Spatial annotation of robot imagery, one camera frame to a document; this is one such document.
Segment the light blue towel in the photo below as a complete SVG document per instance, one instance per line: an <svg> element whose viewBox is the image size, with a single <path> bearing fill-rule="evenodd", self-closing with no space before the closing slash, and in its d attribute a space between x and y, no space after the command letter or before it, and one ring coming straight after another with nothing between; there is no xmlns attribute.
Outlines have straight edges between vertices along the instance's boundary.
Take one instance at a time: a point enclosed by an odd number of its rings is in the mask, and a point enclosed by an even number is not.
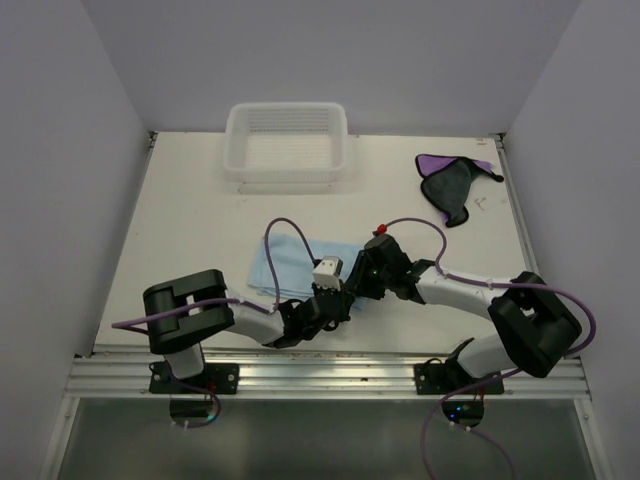
<svg viewBox="0 0 640 480"><path fill-rule="evenodd" d="M346 282L361 247L354 244L313 239L308 243L317 259L334 256L342 260L340 279ZM282 301L285 299L306 299L312 296L313 267L303 242L296 236L271 233L269 247L280 287L280 299ZM247 283L259 295L272 297L276 295L263 238L258 243Z"/></svg>

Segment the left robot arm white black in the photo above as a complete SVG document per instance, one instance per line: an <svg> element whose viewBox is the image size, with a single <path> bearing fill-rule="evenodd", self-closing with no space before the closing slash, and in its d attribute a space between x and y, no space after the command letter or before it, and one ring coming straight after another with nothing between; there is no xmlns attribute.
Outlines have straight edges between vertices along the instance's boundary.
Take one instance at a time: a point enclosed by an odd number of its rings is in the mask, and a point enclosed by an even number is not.
<svg viewBox="0 0 640 480"><path fill-rule="evenodd" d="M143 293L150 350L164 357L172 379L185 392L208 379L201 342L223 331L274 349L310 341L350 319L355 296L342 282L336 289L312 286L306 300L290 299L275 311L241 302L227 292L221 271L211 269L149 287Z"/></svg>

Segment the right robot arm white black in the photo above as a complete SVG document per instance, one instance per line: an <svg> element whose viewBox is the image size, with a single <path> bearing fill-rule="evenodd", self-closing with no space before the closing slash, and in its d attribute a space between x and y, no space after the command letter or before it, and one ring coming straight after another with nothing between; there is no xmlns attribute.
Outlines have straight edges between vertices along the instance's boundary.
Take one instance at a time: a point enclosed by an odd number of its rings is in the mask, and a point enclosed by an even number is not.
<svg viewBox="0 0 640 480"><path fill-rule="evenodd" d="M439 391L468 392L504 370L544 378L582 333L580 322L544 281L525 271L503 287L476 278L462 281L434 261L412 261L397 241L381 234L358 253L346 282L357 297L451 307L490 321L496 333L470 338L425 374Z"/></svg>

